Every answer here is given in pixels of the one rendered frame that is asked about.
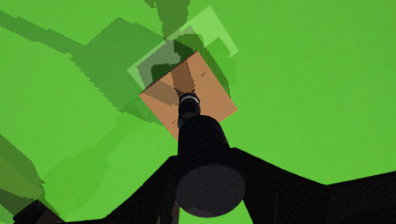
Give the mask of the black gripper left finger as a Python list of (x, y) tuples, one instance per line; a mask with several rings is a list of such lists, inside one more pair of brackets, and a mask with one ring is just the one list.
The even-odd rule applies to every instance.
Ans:
[(175, 198), (177, 155), (170, 156), (132, 196), (108, 216), (54, 224), (179, 224)]

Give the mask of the tan block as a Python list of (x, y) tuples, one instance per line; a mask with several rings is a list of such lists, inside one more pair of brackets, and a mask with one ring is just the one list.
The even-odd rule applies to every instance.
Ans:
[(187, 94), (198, 99), (200, 115), (218, 123), (238, 111), (199, 51), (194, 51), (139, 94), (177, 142), (178, 107)]

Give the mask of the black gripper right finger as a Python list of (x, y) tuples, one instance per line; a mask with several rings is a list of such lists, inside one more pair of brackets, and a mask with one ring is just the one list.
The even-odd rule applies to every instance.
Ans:
[(253, 224), (340, 224), (346, 216), (396, 205), (396, 170), (323, 185), (236, 147), (231, 151)]

